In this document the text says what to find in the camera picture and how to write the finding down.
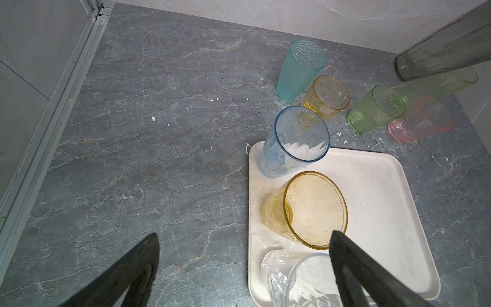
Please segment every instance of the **clear cup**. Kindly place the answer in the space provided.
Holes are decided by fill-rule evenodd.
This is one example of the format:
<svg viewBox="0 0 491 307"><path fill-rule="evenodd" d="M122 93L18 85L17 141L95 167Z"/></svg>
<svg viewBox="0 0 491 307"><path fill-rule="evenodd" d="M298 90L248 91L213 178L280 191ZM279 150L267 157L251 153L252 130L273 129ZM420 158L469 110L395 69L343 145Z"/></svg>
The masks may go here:
<svg viewBox="0 0 491 307"><path fill-rule="evenodd" d="M335 77L322 75L315 79L300 105L328 121L349 104L350 93L346 86Z"/></svg>
<svg viewBox="0 0 491 307"><path fill-rule="evenodd" d="M464 67L453 71L434 74L410 82L393 86L401 95L407 107L425 97L443 100L448 96L476 83L477 74L472 67Z"/></svg>
<svg viewBox="0 0 491 307"><path fill-rule="evenodd" d="M413 104L406 115L389 123L389 133L400 142L422 139L452 128L450 112L437 100L425 97Z"/></svg>
<svg viewBox="0 0 491 307"><path fill-rule="evenodd" d="M268 134L258 159L259 170L276 178L322 159L329 150L329 131L322 119L309 109L283 109Z"/></svg>
<svg viewBox="0 0 491 307"><path fill-rule="evenodd" d="M348 114L348 123L358 133L374 130L401 118L406 112L402 97L385 85L376 85Z"/></svg>
<svg viewBox="0 0 491 307"><path fill-rule="evenodd" d="M271 251L261 277L275 307L342 306L328 254Z"/></svg>
<svg viewBox="0 0 491 307"><path fill-rule="evenodd" d="M261 207L261 219L285 238L327 250L332 231L346 231L348 209L332 180L315 171L304 171L271 194Z"/></svg>

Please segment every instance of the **metal frame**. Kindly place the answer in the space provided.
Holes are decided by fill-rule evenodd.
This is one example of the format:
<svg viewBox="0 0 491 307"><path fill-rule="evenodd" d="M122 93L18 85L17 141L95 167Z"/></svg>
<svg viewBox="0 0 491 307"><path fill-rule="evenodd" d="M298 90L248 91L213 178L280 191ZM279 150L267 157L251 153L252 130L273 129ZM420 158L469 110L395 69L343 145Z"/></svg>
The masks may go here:
<svg viewBox="0 0 491 307"><path fill-rule="evenodd" d="M51 96L50 104L29 143L28 150L0 202L0 285L106 29L112 9L106 10L104 15L99 15L98 12L99 9L87 22L79 43Z"/></svg>
<svg viewBox="0 0 491 307"><path fill-rule="evenodd" d="M341 231L332 232L329 246L344 307L369 307L362 285L379 307L431 307ZM59 307L110 307L126 289L122 307L145 307L159 266L159 255L159 239L156 233L151 233Z"/></svg>
<svg viewBox="0 0 491 307"><path fill-rule="evenodd" d="M85 10L85 12L87 13L87 15L95 15L95 12L96 10L95 9L92 9L92 4L89 3L88 0L80 0L80 3L82 3L82 6L83 6L83 9Z"/></svg>

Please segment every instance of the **marble countertop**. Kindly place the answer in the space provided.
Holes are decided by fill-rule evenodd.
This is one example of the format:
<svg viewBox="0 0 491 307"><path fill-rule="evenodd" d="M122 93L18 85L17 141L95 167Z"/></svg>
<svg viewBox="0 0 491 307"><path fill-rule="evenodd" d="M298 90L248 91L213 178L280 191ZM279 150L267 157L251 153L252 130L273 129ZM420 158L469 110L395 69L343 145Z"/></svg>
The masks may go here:
<svg viewBox="0 0 491 307"><path fill-rule="evenodd" d="M149 306L254 306L247 289L248 150L291 105L275 94L299 36L117 4L5 280L2 306L56 306L150 232ZM455 124L400 144L346 115L393 54L320 41L352 97L331 146L403 165L441 278L438 307L491 305L491 156L455 97Z"/></svg>

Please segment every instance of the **plastic tray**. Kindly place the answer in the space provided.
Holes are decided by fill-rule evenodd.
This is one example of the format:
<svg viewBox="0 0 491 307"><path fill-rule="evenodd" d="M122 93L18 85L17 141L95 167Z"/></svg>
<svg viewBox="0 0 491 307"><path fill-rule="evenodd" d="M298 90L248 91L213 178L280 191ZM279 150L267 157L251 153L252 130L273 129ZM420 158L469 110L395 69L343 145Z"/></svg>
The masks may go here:
<svg viewBox="0 0 491 307"><path fill-rule="evenodd" d="M260 273L266 253L275 249L316 252L275 234L261 221L263 202L305 170L326 175L341 190L348 207L346 235L350 239L425 300L438 296L440 278L404 170L396 158L383 153L330 148L321 160L283 177L269 179L257 167L263 144L263 141L256 143L249 153L248 285L258 306L273 306Z"/></svg>

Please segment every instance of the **cup rim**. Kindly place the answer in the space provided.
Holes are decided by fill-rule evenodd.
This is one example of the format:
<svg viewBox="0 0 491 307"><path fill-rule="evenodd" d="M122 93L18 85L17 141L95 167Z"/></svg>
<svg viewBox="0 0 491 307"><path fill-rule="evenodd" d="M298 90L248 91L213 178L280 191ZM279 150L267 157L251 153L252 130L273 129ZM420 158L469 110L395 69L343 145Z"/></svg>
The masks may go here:
<svg viewBox="0 0 491 307"><path fill-rule="evenodd" d="M373 96L373 93L375 91L375 88L377 88L378 86L382 87L382 88L387 88L389 91L393 92L394 94L396 94L397 96L401 97L401 95L399 95L398 92L396 92L395 90L391 89L389 86L386 86L386 85L383 85L383 84L379 84L379 85L376 85L373 87L373 89L370 91L370 96L372 96L372 100L373 102L375 103L375 105L377 106L377 108L382 112L384 113L385 115L391 117L391 118L401 118L403 117L405 114L406 114L406 105L404 104L403 100L402 100L402 97L401 97L401 104L402 106L404 107L404 112L402 113L401 116L392 116L390 114L387 114L387 112L385 112L384 110L382 110L382 108L379 106L379 104L377 103L377 101L375 100L375 97Z"/></svg>
<svg viewBox="0 0 491 307"><path fill-rule="evenodd" d="M423 101L425 100L433 100L434 102L436 102L436 104L438 106L440 106L443 110L445 110L448 114L448 116L450 117L450 125L448 127L440 127L438 125L436 125L435 123L433 123L427 116L426 116L426 113L423 111ZM449 110L447 110L447 108L445 106L443 106L438 100L432 98L432 97L423 97L421 98L419 101L418 101L418 109L421 111L421 113L423 114L423 116L425 117L425 119L430 123L432 124L435 128L438 129L439 132L443 132L443 131L447 131L447 130L450 130L450 128L452 128L454 126L454 120L452 118L452 115L450 114Z"/></svg>
<svg viewBox="0 0 491 307"><path fill-rule="evenodd" d="M278 119L280 117L280 115L282 115L284 112L286 112L287 110L289 109L295 109L295 108L302 108L302 109L305 109L307 110L307 112L311 112L312 114L314 114L315 116L317 116L319 118L319 120L322 122L322 124L324 125L324 127L326 128L326 131L327 131L327 146L326 146L326 150L325 152L317 159L315 160L302 160L302 159L299 159L297 157L294 157L291 153L288 152L288 150L286 150L283 145L281 144L281 142L279 141L279 138L278 138L278 133L276 132L276 125L278 123ZM274 125L273 125L273 128L274 128L274 137L276 138L276 141L278 142L279 146L281 147L281 149L283 149L283 151L288 155L290 156L291 158L297 160L297 161L300 161L300 162L305 162L305 163L312 163L312 162L316 162L316 161L319 161L320 159L322 159L326 154L327 152L329 151L329 148L331 146L331 135L329 133L329 129L327 128L327 125L326 123L322 120L322 118L320 116L318 116L314 111L312 110L309 110L305 107L302 107L302 106L290 106L290 107L287 107L287 108L284 108L283 110L281 110L278 115L276 116L276 119L274 120Z"/></svg>
<svg viewBox="0 0 491 307"><path fill-rule="evenodd" d="M328 106L327 104L325 104L325 103L324 103L324 101L322 101L322 100L319 98L319 96L317 95L317 93L316 93L316 91L315 91L315 82L316 82L316 81L317 81L319 78L321 78L321 77L322 77L322 78L323 78L323 77L328 77L328 78L330 78L330 79L333 79L334 81L336 81L337 83L341 84L341 85L344 87L344 89L345 89L345 90L346 90L346 92L348 93L348 103L347 103L347 104L346 104L344 107L342 107L342 108L340 108L340 109L336 109L336 108L330 107L330 106ZM337 79L337 78L335 78L335 77L333 77L333 76L329 76L329 75L320 75L320 76L318 76L317 78L315 78L314 83L312 84L312 88L314 89L314 95L315 95L315 97L317 98L317 100L319 100L319 101L320 101L320 102L321 102L321 103L322 103L324 106L326 106L327 108L329 108L329 109L331 109L331 110L335 110L335 111L342 111L342 110L346 109L346 108L347 108L347 107L350 105L350 102L351 102L351 96L350 96L350 92L348 91L348 88L346 87L346 85L345 85L344 83L342 83L342 82L341 82L339 79Z"/></svg>
<svg viewBox="0 0 491 307"><path fill-rule="evenodd" d="M474 84L476 83L479 78L477 77L477 73L476 71L474 70L474 68L472 68L472 66L468 66L468 67L464 67L464 68L468 68L470 70L470 73L472 74L473 76L473 80L472 81L467 81L465 80L464 78L462 78L461 76L459 76L459 74L457 74L455 71L458 70L458 69L455 69L455 70L452 70L450 71L450 73L455 77L457 78L457 80L459 80L460 82L462 83L465 83L465 84Z"/></svg>
<svg viewBox="0 0 491 307"><path fill-rule="evenodd" d="M293 51L292 51L292 47L293 47L293 45L295 45L295 43L300 42L300 41L305 41L305 42L312 43L312 44L313 44L313 45L315 45L317 48L319 48L319 50L320 50L320 51L322 52L322 54L324 55L324 61L323 61L323 64L322 64L321 66L319 66L319 67L310 67L310 66L304 65L304 64L302 64L302 63L301 63L301 62L300 62L300 61L299 61L299 60L298 60L298 59L295 57L295 54L294 54L294 53L293 53ZM324 50L322 50L322 48L321 48L321 47L319 47L319 45L317 45L316 43L314 43L313 41L308 40L308 39L297 39L297 40L293 41L293 43L290 45L290 49L288 50L288 52L290 52L290 53L292 54L293 59L295 59L295 61L296 61L296 62L297 62L297 63L298 63L300 66L303 66L303 67L308 68L308 69L313 69L313 70L321 69L321 68L323 68L323 67L326 65L326 63L327 63L327 56L326 56L326 54L324 53Z"/></svg>
<svg viewBox="0 0 491 307"><path fill-rule="evenodd" d="M323 175L323 174L321 174L319 172L313 171L313 170L307 170L307 171L303 171L301 173L298 173L295 176L293 176L293 178L290 179L290 181L288 181L288 183L286 184L286 187L285 187L285 191L283 192L283 214L285 215L285 220L286 220L286 224L288 225L288 228L293 233L293 235L298 240L300 240L300 242L302 242L304 245L310 247L311 249L320 250L320 251L322 251L322 250L328 250L329 249L329 243L326 244L326 245L323 245L323 246L313 245L313 244L310 244L310 243L306 242L299 235L297 235L297 233L293 230L293 227L290 224L290 220L288 219L288 215L286 213L286 211L287 211L286 206L285 206L285 204L286 204L286 194L288 192L288 188L290 187L290 184L292 184L292 182L295 179L297 179L298 177L303 176L303 175L307 175L307 174L317 175L317 176L321 177L322 179L326 180L327 182L331 183L333 185L333 187L339 192L339 195L341 195L341 200L342 200L341 205L344 207L344 211L346 212L346 223L344 224L344 227L341 230L341 232L342 233L346 233L346 229L348 228L348 207L346 206L346 200L344 199L343 193L341 193L341 190L339 189L339 187L329 177L327 177L327 176L325 176L325 175Z"/></svg>

